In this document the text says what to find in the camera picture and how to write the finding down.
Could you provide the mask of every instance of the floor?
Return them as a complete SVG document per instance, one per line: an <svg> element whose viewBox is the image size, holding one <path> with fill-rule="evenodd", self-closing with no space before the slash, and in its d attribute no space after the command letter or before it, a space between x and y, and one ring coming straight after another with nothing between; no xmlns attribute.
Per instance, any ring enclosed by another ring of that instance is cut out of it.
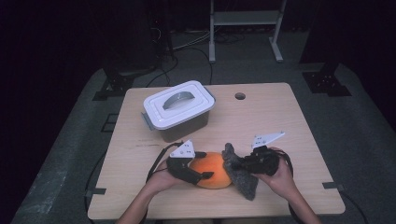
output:
<svg viewBox="0 0 396 224"><path fill-rule="evenodd" d="M340 64L335 75L351 96L330 97L312 93L303 72L318 71L322 64L299 64L307 32L283 32L278 45L284 57L277 63L268 37L271 33L227 35L238 40L216 45L216 63L207 60L207 42L163 57L163 70L138 77L133 88L175 86L188 80L204 85L287 82L303 110L334 181L346 188L370 223L396 220L396 134L363 89L356 74ZM173 34L181 46L197 34ZM86 211L102 158L111 139L107 118L120 111L122 97L94 101L106 80L102 69L92 74L78 98L51 152L38 173L12 223L112 223L92 221ZM320 217L324 223L363 223L352 201L343 198L342 215ZM294 223L291 217L269 217L269 223Z"/></svg>

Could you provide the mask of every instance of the table top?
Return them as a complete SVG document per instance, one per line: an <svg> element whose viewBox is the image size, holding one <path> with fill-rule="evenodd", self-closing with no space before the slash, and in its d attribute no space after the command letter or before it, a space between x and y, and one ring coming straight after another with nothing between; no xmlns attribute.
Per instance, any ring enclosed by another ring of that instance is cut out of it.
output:
<svg viewBox="0 0 396 224"><path fill-rule="evenodd" d="M325 189L333 182L304 114L287 83L206 86L216 98L208 124L181 140L191 139L196 151L224 150L232 143L235 153L251 152L257 134L285 132L268 147L279 147L290 155L294 180L317 214L341 214L345 205L337 189ZM130 89L122 104L108 152L88 212L91 219L117 219L144 186L148 171L165 143L159 131L150 131L141 113L143 101L166 88ZM235 94L246 95L237 100ZM173 151L170 148L163 158ZM287 202L259 181L256 198L246 200L234 185L225 189L202 189L182 184L161 192L151 201L148 218L269 217L285 216Z"/></svg>

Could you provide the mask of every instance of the dark background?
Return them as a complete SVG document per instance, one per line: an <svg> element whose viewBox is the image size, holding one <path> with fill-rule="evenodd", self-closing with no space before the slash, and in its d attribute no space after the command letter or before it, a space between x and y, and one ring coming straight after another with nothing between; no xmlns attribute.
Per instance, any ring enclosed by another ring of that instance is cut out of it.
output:
<svg viewBox="0 0 396 224"><path fill-rule="evenodd" d="M149 27L163 28L160 3L0 1L0 223L13 218L81 90L103 62L157 63L163 40L153 45ZM220 0L217 8L228 4ZM258 0L230 5L238 10L277 7L275 1ZM208 28L209 1L170 0L170 9L172 30ZM322 63L335 55L358 75L392 127L395 11L390 0L289 0L282 24L284 32L311 27L301 62Z"/></svg>

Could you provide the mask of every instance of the white lid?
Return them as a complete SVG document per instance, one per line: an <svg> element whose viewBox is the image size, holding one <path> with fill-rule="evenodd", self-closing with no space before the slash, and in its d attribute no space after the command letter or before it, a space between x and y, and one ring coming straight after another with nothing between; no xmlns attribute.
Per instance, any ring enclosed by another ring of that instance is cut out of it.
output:
<svg viewBox="0 0 396 224"><path fill-rule="evenodd" d="M160 91L143 103L158 130L166 130L213 108L215 98L198 81L188 81Z"/></svg>

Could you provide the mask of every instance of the storage box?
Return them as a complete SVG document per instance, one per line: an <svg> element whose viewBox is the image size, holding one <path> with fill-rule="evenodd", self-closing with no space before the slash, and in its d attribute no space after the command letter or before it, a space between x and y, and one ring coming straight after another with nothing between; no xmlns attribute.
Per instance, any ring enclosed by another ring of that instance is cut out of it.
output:
<svg viewBox="0 0 396 224"><path fill-rule="evenodd" d="M165 142L174 142L205 127L215 102L200 82L188 81L146 98L143 117Z"/></svg>

